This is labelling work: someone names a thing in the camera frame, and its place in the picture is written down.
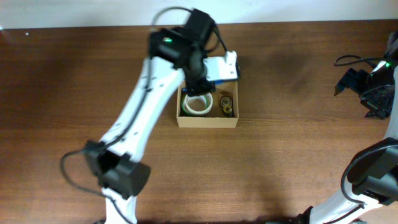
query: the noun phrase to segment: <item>cardboard box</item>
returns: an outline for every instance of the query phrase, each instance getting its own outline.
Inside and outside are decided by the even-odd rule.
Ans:
[[[239,119],[238,106],[238,83],[225,82],[216,86],[216,91],[211,93],[213,106],[205,117],[187,116],[181,110],[181,99],[186,93],[182,93],[185,88],[183,83],[177,90],[177,123],[180,128],[235,128]],[[222,111],[220,99],[229,96],[233,101],[233,117],[227,118]]]

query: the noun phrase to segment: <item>black cable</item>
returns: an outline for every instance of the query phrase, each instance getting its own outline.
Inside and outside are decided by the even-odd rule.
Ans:
[[[364,159],[366,156],[373,154],[375,152],[381,151],[381,150],[385,150],[388,149],[389,147],[398,147],[398,144],[391,144],[391,145],[387,145],[387,146],[383,146],[377,149],[374,149],[372,151],[368,151],[366,153],[364,153],[363,155],[359,156],[358,158],[356,158],[350,165],[347,166],[347,168],[344,170],[343,175],[341,176],[341,181],[340,181],[340,188],[341,188],[341,192],[343,193],[344,197],[349,200],[350,202],[354,202],[354,203],[358,203],[358,204],[366,204],[363,201],[360,200],[355,200],[353,198],[351,198],[350,196],[348,196],[347,191],[345,189],[345,180],[347,178],[348,173],[350,172],[350,170],[362,159]]]
[[[346,64],[337,64],[338,61],[340,61],[341,59],[344,59],[344,58],[356,58],[356,59],[359,59],[359,60],[364,60],[364,58],[362,58],[360,56],[357,56],[357,55],[344,55],[344,56],[341,56],[338,59],[336,59],[336,61],[334,63],[334,66],[344,66],[344,65],[346,65]],[[363,62],[367,63],[372,68],[376,68],[377,67],[377,65],[375,63],[372,63],[370,61],[363,61]]]
[[[82,191],[84,191],[84,192],[88,192],[88,193],[91,193],[91,194],[94,194],[94,195],[97,195],[97,196],[100,196],[100,197],[109,199],[109,200],[112,202],[114,209],[115,209],[115,210],[117,211],[117,213],[120,215],[120,217],[122,217],[122,219],[123,219],[126,223],[128,223],[128,224],[133,224],[133,222],[131,222],[127,217],[125,217],[125,216],[123,215],[123,213],[120,211],[120,208],[119,208],[118,205],[116,204],[116,200],[113,199],[111,196],[102,194],[102,192],[100,192],[100,191],[93,190],[93,189],[89,189],[89,188],[87,188],[87,187],[81,186],[81,185],[75,183],[75,182],[69,177],[69,175],[67,174],[67,172],[66,172],[66,170],[65,170],[65,161],[66,161],[66,159],[67,159],[68,157],[70,157],[70,156],[77,156],[77,155],[82,155],[82,154],[83,154],[83,150],[76,150],[76,151],[68,152],[68,153],[66,153],[65,155],[63,155],[63,156],[61,157],[61,160],[60,160],[60,170],[61,170],[61,174],[62,174],[63,178],[68,182],[68,184],[70,184],[71,186],[74,186],[75,188],[77,188],[77,189],[79,189],[79,190],[82,190]]]
[[[336,219],[336,220],[327,222],[327,223],[323,223],[323,224],[333,224],[333,223],[342,221],[343,219],[347,218],[347,217],[350,216],[352,213],[358,211],[358,210],[361,209],[361,208],[364,208],[363,205],[358,205],[357,207],[355,207],[354,209],[352,209],[351,211],[349,211],[347,214],[343,215],[342,217],[340,217],[340,218],[338,218],[338,219]]]
[[[152,28],[154,28],[154,26],[155,26],[157,20],[159,19],[159,17],[160,17],[163,13],[165,13],[165,12],[167,12],[167,11],[169,11],[169,10],[172,10],[172,9],[181,9],[181,10],[185,10],[185,11],[188,11],[188,12],[192,12],[192,10],[187,9],[187,8],[184,8],[184,7],[169,7],[169,8],[163,9],[162,11],[158,12],[158,13],[155,15],[154,19],[152,20]],[[130,220],[128,220],[128,219],[123,215],[123,213],[120,211],[119,207],[117,206],[116,200],[115,200],[115,199],[113,199],[113,198],[110,197],[109,195],[102,194],[102,192],[100,192],[100,191],[93,190],[93,189],[89,189],[89,188],[87,188],[87,187],[81,186],[81,185],[75,183],[74,181],[72,181],[72,179],[69,177],[69,175],[68,175],[67,172],[66,172],[66,169],[65,169],[65,161],[66,161],[66,159],[67,159],[68,157],[70,157],[70,156],[81,155],[81,154],[83,154],[83,153],[86,152],[86,151],[92,151],[92,150],[103,151],[103,150],[107,149],[108,147],[110,147],[110,146],[116,144],[117,142],[119,142],[119,141],[129,132],[129,130],[131,129],[132,125],[134,124],[134,122],[135,122],[135,120],[136,120],[136,118],[137,118],[138,113],[140,112],[140,110],[141,110],[141,108],[142,108],[142,106],[143,106],[143,104],[144,104],[144,102],[145,102],[145,100],[146,100],[146,98],[147,98],[147,93],[150,91],[149,88],[150,88],[151,76],[152,76],[152,60],[151,60],[151,58],[149,58],[149,61],[148,61],[147,83],[146,83],[145,88],[144,88],[144,95],[141,97],[141,99],[140,99],[140,101],[139,101],[139,103],[138,103],[137,110],[134,112],[134,114],[132,115],[130,121],[128,122],[128,124],[127,124],[127,126],[124,128],[124,130],[121,132],[121,134],[119,134],[114,140],[112,140],[112,141],[109,142],[109,143],[106,143],[106,144],[103,145],[103,146],[94,147],[94,148],[88,148],[88,149],[81,149],[81,150],[76,150],[76,151],[70,151],[70,152],[67,152],[66,154],[64,154],[64,155],[61,157],[61,159],[60,159],[60,171],[61,171],[61,174],[62,174],[63,178],[67,181],[67,183],[68,183],[69,185],[71,185],[72,187],[74,187],[74,188],[76,188],[76,189],[82,190],[82,191],[84,191],[84,192],[88,192],[88,193],[91,193],[91,194],[94,194],[94,195],[97,195],[97,196],[100,196],[100,197],[104,197],[104,198],[109,199],[109,200],[112,202],[113,207],[115,208],[115,210],[117,211],[117,213],[118,213],[118,214],[123,218],[123,220],[124,220],[126,223],[128,223],[128,224],[133,224],[133,222],[131,222]]]

